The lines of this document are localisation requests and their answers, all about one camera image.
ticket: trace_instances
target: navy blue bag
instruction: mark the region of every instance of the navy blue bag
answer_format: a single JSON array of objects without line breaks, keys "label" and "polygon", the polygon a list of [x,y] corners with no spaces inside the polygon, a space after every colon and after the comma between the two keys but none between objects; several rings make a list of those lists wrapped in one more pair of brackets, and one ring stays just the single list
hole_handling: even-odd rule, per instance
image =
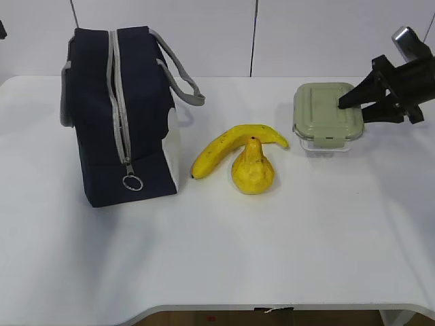
[{"label": "navy blue bag", "polygon": [[[193,95],[179,89],[160,46]],[[191,105],[205,97],[161,36],[146,26],[77,28],[62,80],[60,120],[75,127],[93,207],[177,193],[180,142],[170,87]]]}]

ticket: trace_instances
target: green container lid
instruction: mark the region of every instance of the green container lid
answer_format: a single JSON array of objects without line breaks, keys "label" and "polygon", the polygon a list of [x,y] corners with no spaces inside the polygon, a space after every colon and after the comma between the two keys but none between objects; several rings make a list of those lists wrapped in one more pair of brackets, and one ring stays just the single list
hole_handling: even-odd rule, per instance
[{"label": "green container lid", "polygon": [[346,83],[311,83],[294,95],[294,131],[318,148],[342,148],[364,131],[361,107],[339,109],[338,100],[353,89]]}]

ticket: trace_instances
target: bag handle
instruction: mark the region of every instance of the bag handle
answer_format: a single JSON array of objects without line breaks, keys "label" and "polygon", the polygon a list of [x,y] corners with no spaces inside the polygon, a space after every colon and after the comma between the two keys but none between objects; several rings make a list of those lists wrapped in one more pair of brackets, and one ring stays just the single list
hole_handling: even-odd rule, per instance
[{"label": "bag handle", "polygon": [[169,58],[174,62],[175,66],[177,67],[177,70],[179,72],[179,76],[190,85],[193,89],[193,95],[187,94],[181,90],[181,88],[177,85],[177,82],[175,81],[174,77],[172,76],[172,73],[169,71],[168,67],[165,65],[163,60],[157,58],[157,64],[163,68],[164,74],[169,80],[169,83],[176,93],[178,97],[183,100],[184,102],[194,105],[196,107],[200,107],[201,105],[204,105],[205,103],[205,96],[201,94],[201,91],[199,90],[198,85],[196,85],[195,81],[189,76],[187,71],[184,69],[182,63],[175,55],[174,51],[168,46],[168,44],[164,41],[164,39],[154,30],[150,29],[150,34],[154,36],[157,43],[162,47],[162,49],[168,54]]}]

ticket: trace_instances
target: yellow pear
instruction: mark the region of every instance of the yellow pear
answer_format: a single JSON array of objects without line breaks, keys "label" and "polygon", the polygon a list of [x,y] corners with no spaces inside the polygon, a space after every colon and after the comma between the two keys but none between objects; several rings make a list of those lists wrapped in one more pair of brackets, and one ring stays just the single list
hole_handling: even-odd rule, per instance
[{"label": "yellow pear", "polygon": [[238,189],[247,195],[261,194],[273,184],[275,171],[256,137],[248,139],[245,149],[232,164],[231,175]]}]

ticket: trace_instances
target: gray zipper trim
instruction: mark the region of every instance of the gray zipper trim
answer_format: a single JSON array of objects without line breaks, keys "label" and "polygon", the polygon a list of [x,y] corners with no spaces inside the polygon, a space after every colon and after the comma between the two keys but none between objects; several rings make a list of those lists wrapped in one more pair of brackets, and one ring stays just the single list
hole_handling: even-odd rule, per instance
[{"label": "gray zipper trim", "polygon": [[[114,68],[116,98],[114,96],[114,91],[112,90],[111,84],[112,67]],[[127,172],[127,174],[122,178],[122,183],[128,190],[131,190],[132,192],[138,192],[143,189],[143,182],[139,177],[135,176],[135,172],[131,165],[130,131],[128,129],[127,109],[124,100],[124,91],[122,89],[121,55],[117,31],[109,32],[109,57],[107,60],[106,79],[107,89],[109,90],[109,98],[112,106],[116,148],[118,150],[120,161],[123,165],[125,165]],[[139,187],[131,187],[127,183],[128,179],[134,179],[139,182]]]},{"label": "gray zipper trim", "polygon": [[114,41],[109,32],[109,56],[107,57],[107,70],[106,70],[107,90],[109,91],[109,98],[112,107],[112,119],[114,121],[114,136],[115,136],[116,149],[118,150],[118,155],[120,157],[121,163],[126,164],[124,145],[122,144],[118,102],[115,98],[114,91],[111,89],[111,72],[112,72],[113,63],[114,63]]},{"label": "gray zipper trim", "polygon": [[130,132],[128,130],[128,118],[124,100],[124,91],[122,89],[120,44],[118,42],[118,32],[111,31],[110,34],[114,45],[115,91],[116,97],[118,99],[118,111],[122,128],[121,132],[124,140],[125,162],[123,163],[128,164],[131,160],[131,142]]}]

